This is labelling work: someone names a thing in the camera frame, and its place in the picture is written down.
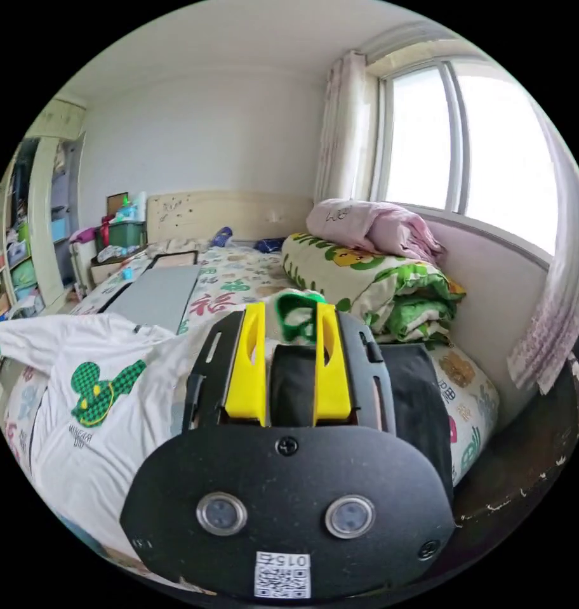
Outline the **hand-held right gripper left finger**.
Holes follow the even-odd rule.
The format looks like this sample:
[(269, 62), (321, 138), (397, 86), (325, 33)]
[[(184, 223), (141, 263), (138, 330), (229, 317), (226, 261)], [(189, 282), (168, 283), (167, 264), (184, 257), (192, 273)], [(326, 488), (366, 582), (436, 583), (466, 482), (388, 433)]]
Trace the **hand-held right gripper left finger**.
[(240, 316), (232, 373), (225, 398), (231, 419), (267, 423), (265, 303), (247, 304)]

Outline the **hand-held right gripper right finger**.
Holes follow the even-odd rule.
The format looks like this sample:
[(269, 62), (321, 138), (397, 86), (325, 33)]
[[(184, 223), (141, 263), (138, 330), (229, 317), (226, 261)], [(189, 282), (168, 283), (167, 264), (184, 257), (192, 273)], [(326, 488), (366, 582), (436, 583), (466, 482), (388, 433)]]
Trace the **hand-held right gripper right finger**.
[(345, 368), (342, 332), (335, 307), (318, 302), (316, 308), (316, 360), (314, 424), (346, 421), (352, 405)]

